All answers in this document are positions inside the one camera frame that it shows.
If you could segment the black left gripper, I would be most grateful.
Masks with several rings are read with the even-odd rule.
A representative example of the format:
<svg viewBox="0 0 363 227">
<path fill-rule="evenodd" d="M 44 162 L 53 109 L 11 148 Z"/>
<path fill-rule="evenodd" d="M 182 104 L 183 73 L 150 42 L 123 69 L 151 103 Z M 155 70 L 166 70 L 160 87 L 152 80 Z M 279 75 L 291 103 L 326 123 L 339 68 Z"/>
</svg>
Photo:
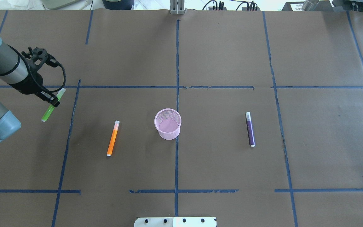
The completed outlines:
<svg viewBox="0 0 363 227">
<path fill-rule="evenodd" d="M 25 95 L 34 94 L 43 101 L 51 98 L 51 95 L 43 91 L 43 89 L 40 87 L 43 84 L 42 76 L 37 72 L 32 72 L 32 76 L 28 75 L 22 82 L 19 82 L 17 84 L 17 90 Z M 60 105 L 60 98 L 58 96 L 54 97 L 50 101 L 50 104 L 53 107 L 58 107 Z"/>
</svg>

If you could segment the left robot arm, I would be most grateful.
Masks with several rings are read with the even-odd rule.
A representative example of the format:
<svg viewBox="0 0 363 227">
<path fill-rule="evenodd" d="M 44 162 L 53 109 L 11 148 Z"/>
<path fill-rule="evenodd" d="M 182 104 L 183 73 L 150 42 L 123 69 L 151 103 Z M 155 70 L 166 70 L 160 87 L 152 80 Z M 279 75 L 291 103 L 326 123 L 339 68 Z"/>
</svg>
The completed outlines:
<svg viewBox="0 0 363 227">
<path fill-rule="evenodd" d="M 62 70 L 62 85 L 49 90 L 43 85 L 43 77 L 39 74 L 46 64 Z M 5 84 L 0 88 L 12 88 L 24 95 L 36 95 L 42 101 L 56 108 L 60 105 L 61 96 L 65 92 L 65 68 L 54 56 L 44 48 L 29 48 L 27 52 L 19 52 L 6 44 L 0 37 L 0 80 Z M 13 112 L 0 102 L 0 143 L 11 137 L 21 128 L 21 122 Z"/>
</svg>

